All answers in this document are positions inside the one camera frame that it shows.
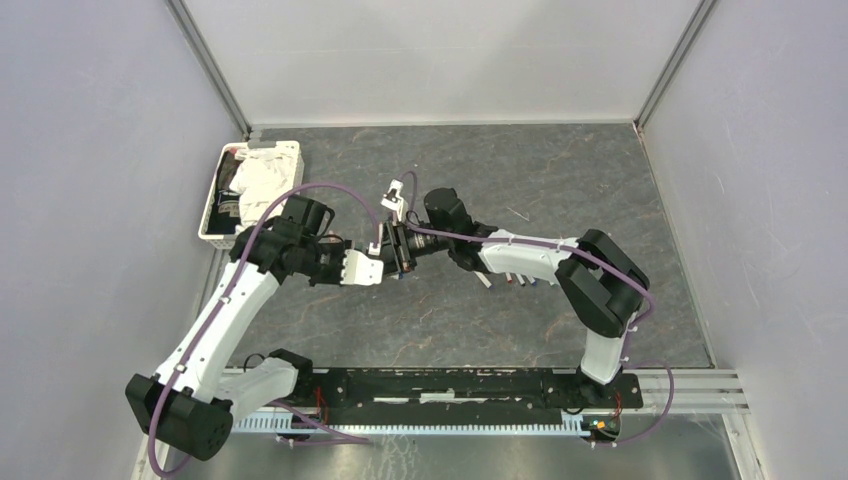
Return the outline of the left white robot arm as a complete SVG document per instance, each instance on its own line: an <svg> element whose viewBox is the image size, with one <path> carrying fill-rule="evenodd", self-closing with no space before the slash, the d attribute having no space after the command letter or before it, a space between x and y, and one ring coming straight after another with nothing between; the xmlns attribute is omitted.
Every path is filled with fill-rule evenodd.
<svg viewBox="0 0 848 480"><path fill-rule="evenodd" d="M288 277L302 275L312 286L378 285L448 247L444 238L420 233L397 216L374 220L377 238L363 250L348 240L331 241L325 228L334 211L301 192L295 188L273 201L281 214L266 211L237 237L219 285L184 339L154 374L128 382L125 395L157 475L171 474L158 462L161 444L183 452L186 461L208 460L233 425L257 409L278 399L297 408L312 399L310 360L286 351L234 378L222 377L255 315Z"/></svg>

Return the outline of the black capped marker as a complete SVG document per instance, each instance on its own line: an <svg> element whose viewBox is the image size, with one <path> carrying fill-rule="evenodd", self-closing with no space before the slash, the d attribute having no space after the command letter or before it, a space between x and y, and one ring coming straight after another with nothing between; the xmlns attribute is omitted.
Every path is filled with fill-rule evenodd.
<svg viewBox="0 0 848 480"><path fill-rule="evenodd" d="M493 284L491 283L491 281L488 279L488 277L485 274L480 273L480 272L476 272L476 276L481 281L481 283L484 285L484 287L486 289L491 290L491 289L494 288Z"/></svg>

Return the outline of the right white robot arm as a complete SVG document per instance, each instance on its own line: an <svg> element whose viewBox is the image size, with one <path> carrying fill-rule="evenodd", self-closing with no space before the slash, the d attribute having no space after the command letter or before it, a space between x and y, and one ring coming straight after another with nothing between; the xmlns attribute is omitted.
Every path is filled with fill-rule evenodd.
<svg viewBox="0 0 848 480"><path fill-rule="evenodd" d="M421 256L445 251L463 270L510 274L558 286L587 329L577 382L580 400L602 408L618 393L628 330L652 311L654 300L644 272L603 231L578 238L517 235L472 219L453 188L424 197L421 225L387 222L380 247L364 251L341 241L322 243L314 284L371 286L414 269Z"/></svg>

